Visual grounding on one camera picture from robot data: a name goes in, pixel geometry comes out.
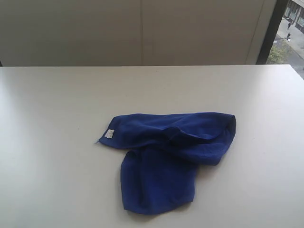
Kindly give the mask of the white printed label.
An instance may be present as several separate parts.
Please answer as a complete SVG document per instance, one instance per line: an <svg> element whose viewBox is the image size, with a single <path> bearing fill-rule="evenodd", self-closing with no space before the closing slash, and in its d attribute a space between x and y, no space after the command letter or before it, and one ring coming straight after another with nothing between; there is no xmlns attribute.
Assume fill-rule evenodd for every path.
<svg viewBox="0 0 304 228"><path fill-rule="evenodd" d="M106 131L106 133L104 134L104 137L105 138L112 138L113 137L113 134L114 134L114 129L108 129Z"/></svg>

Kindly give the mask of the dark window frame post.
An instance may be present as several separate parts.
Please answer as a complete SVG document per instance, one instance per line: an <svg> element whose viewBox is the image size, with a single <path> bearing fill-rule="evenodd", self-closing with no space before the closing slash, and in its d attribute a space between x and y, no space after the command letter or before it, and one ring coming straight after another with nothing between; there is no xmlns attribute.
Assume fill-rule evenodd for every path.
<svg viewBox="0 0 304 228"><path fill-rule="evenodd" d="M277 0L272 16L270 18L270 22L268 24L268 28L266 30L266 34L263 40L263 44L261 46L256 64L264 65L267 62L268 56L270 54L270 50L273 45L273 41L275 40L276 33L278 31L279 25L282 20L282 16L287 7L288 0Z"/></svg>

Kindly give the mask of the blue microfibre towel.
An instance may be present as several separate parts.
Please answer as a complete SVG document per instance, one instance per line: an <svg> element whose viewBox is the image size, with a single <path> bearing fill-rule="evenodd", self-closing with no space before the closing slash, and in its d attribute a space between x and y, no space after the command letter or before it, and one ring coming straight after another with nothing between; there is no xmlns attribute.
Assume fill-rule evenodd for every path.
<svg viewBox="0 0 304 228"><path fill-rule="evenodd" d="M105 138L114 129L112 138ZM224 113L128 114L114 117L99 142L127 150L121 166L126 205L155 210L191 202L199 166L215 166L236 134Z"/></svg>

